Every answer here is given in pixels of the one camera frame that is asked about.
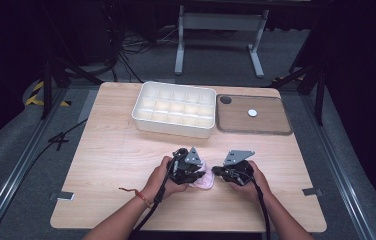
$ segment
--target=aluminum rail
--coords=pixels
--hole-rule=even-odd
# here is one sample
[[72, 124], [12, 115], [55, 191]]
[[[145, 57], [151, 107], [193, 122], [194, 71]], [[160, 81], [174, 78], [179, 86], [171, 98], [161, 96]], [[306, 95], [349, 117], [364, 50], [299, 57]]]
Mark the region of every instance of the aluminum rail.
[[343, 198], [344, 204], [346, 205], [360, 239], [376, 239], [371, 227], [369, 226], [369, 222], [366, 219], [353, 186], [351, 185], [346, 172], [339, 163], [325, 129], [319, 126], [316, 121], [312, 100], [307, 95], [302, 95], [300, 97], [328, 156], [329, 169], [331, 170], [335, 183], [340, 190], [341, 197]]
[[30, 138], [28, 145], [26, 146], [22, 155], [20, 156], [19, 161], [17, 162], [8, 179], [5, 181], [0, 192], [0, 222], [1, 219], [4, 217], [17, 190], [22, 184], [27, 172], [30, 170], [32, 164], [36, 161], [36, 159], [34, 159], [36, 154], [35, 151], [39, 145], [39, 142], [43, 134], [47, 129], [49, 122], [51, 121], [56, 110], [59, 108], [66, 93], [67, 89], [57, 89], [50, 113], [44, 120], [41, 120], [36, 126], [36, 129], [32, 137]]

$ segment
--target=white tray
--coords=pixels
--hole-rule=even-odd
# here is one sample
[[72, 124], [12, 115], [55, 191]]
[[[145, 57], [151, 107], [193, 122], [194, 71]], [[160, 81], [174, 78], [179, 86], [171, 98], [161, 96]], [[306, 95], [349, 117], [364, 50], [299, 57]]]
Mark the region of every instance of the white tray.
[[139, 130], [208, 138], [215, 125], [215, 108], [214, 89], [146, 82], [132, 117]]

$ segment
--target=person's arm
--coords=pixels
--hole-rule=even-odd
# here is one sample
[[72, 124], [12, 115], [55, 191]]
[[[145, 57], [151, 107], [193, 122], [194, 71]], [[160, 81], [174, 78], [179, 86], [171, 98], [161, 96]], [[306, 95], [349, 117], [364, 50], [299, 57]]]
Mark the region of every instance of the person's arm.
[[[253, 161], [249, 161], [254, 170], [254, 178], [263, 192], [263, 200], [266, 205], [269, 217], [275, 227], [280, 239], [313, 239], [313, 237], [291, 216], [279, 200], [273, 195], [269, 184]], [[244, 193], [248, 199], [254, 203], [260, 204], [257, 191], [254, 184], [249, 182], [245, 186], [239, 186], [235, 183], [229, 183], [231, 187], [238, 192]]]
[[[163, 179], [166, 175], [166, 166], [172, 158], [166, 156], [163, 158], [160, 166], [156, 167], [151, 173], [144, 189], [140, 193], [147, 199], [149, 203], [154, 202]], [[177, 185], [168, 180], [166, 182], [166, 191], [163, 199], [169, 197], [172, 193], [183, 192], [188, 188], [188, 184]], [[140, 197], [135, 196], [116, 212], [98, 224], [85, 237], [90, 239], [127, 239], [135, 227], [142, 213], [148, 208], [147, 204]]]

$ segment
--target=person's hand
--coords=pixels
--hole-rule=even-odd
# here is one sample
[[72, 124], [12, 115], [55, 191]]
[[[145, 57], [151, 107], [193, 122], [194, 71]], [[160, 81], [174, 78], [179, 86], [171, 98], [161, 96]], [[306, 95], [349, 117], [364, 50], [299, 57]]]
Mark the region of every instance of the person's hand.
[[[172, 161], [172, 158], [169, 156], [163, 157], [163, 160], [160, 166], [157, 166], [154, 171], [151, 173], [148, 178], [147, 183], [145, 184], [144, 189], [142, 189], [142, 194], [148, 199], [150, 203], [154, 202], [154, 197], [160, 189], [160, 186], [163, 182], [163, 179], [167, 172], [167, 164]], [[163, 199], [166, 199], [175, 192], [183, 192], [188, 188], [188, 184], [178, 185], [172, 180], [167, 180], [166, 182], [166, 191], [164, 192]]]
[[[272, 194], [270, 191], [269, 184], [266, 180], [265, 175], [263, 175], [262, 171], [257, 167], [256, 163], [253, 161], [248, 161], [250, 166], [254, 170], [254, 179], [256, 180], [257, 185], [259, 185], [260, 189], [263, 192], [263, 195], [270, 195]], [[233, 182], [228, 183], [232, 189], [234, 189], [237, 192], [240, 192], [242, 194], [245, 194], [245, 196], [252, 202], [259, 202], [259, 197], [257, 196], [256, 188], [254, 187], [254, 184], [250, 181], [245, 186], [239, 186]]]

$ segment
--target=metal frame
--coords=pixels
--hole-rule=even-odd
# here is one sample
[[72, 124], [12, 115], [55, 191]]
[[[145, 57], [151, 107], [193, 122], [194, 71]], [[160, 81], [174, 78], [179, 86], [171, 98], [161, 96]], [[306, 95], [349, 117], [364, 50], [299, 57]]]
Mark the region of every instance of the metal frame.
[[13, 200], [15, 194], [17, 193], [17, 190], [22, 184], [26, 174], [30, 170], [30, 167], [34, 164], [36, 160], [34, 159], [35, 150], [37, 149], [39, 142], [43, 134], [45, 133], [54, 113], [60, 107], [60, 104], [63, 101], [66, 93], [67, 89], [65, 88], [60, 88], [57, 90], [50, 113], [45, 116], [44, 120], [40, 120], [40, 122], [38, 123], [38, 126], [36, 127], [32, 137], [29, 140], [28, 145], [20, 156], [19, 161], [4, 183], [0, 191], [0, 222], [4, 217], [9, 205], [11, 204], [11, 201]]
[[351, 185], [346, 172], [339, 163], [337, 155], [335, 154], [332, 144], [328, 139], [325, 129], [315, 119], [312, 100], [308, 96], [301, 95], [300, 97], [307, 110], [310, 120], [313, 122], [313, 127], [321, 140], [326, 155], [328, 156], [329, 169], [334, 176], [335, 183], [340, 190], [341, 197], [343, 198], [344, 204], [346, 205], [347, 211], [350, 214], [351, 220], [360, 239], [376, 239], [363, 212], [359, 199], [356, 196], [353, 186]]
[[184, 6], [179, 7], [178, 23], [178, 50], [176, 52], [175, 74], [181, 75], [184, 63], [184, 30], [185, 29], [218, 29], [235, 31], [255, 31], [254, 44], [249, 44], [248, 52], [258, 78], [263, 78], [264, 73], [260, 64], [257, 49], [263, 30], [266, 25], [269, 11], [263, 11], [262, 15], [234, 15], [234, 14], [209, 14], [209, 13], [185, 13]]

